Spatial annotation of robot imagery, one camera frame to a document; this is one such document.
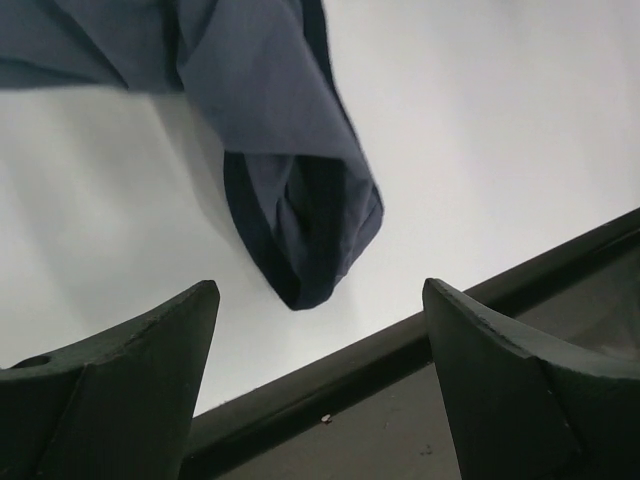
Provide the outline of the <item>blue graphic tank top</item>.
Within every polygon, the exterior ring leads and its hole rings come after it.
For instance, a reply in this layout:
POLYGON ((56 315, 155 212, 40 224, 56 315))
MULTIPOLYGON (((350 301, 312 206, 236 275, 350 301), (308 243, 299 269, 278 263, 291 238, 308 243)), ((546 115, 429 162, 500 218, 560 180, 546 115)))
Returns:
POLYGON ((238 234, 292 310, 327 301, 381 227, 319 1, 5 1, 1 85, 185 94, 222 141, 238 234))

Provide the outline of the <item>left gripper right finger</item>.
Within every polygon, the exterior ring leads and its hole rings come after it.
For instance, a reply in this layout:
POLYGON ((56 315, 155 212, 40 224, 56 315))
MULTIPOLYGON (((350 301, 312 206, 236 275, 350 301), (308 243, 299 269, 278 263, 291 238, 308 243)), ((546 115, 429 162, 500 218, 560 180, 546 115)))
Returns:
POLYGON ((424 314, 464 479, 636 479, 639 364, 429 279, 424 314))

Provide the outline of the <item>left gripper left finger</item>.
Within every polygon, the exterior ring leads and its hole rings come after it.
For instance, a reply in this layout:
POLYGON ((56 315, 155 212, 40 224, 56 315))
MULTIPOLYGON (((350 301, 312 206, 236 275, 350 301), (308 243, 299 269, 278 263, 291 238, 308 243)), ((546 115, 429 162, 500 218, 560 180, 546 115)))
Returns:
POLYGON ((219 301, 201 281, 2 370, 2 478, 177 478, 219 301))

